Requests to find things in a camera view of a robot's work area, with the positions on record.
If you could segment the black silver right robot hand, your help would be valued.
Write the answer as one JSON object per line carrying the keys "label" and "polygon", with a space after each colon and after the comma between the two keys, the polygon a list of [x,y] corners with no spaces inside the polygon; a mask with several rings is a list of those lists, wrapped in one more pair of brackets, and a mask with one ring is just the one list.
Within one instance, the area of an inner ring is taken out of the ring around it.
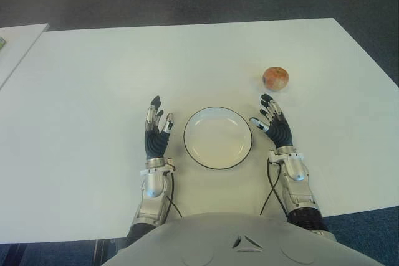
{"label": "black silver right robot hand", "polygon": [[291,129],[278,103],[270,95],[263,94],[260,104],[265,120],[252,117],[250,122],[264,132],[276,148],[293,146]]}

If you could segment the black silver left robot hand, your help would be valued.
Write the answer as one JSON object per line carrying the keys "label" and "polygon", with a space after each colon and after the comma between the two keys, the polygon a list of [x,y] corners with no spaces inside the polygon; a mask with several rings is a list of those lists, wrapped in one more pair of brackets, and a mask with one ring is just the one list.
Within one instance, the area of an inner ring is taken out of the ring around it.
{"label": "black silver left robot hand", "polygon": [[150,103],[145,120],[144,146],[147,159],[162,158],[168,146],[170,132],[174,125],[174,116],[167,114],[165,124],[159,128],[160,118],[164,111],[161,107],[160,96],[157,95]]}

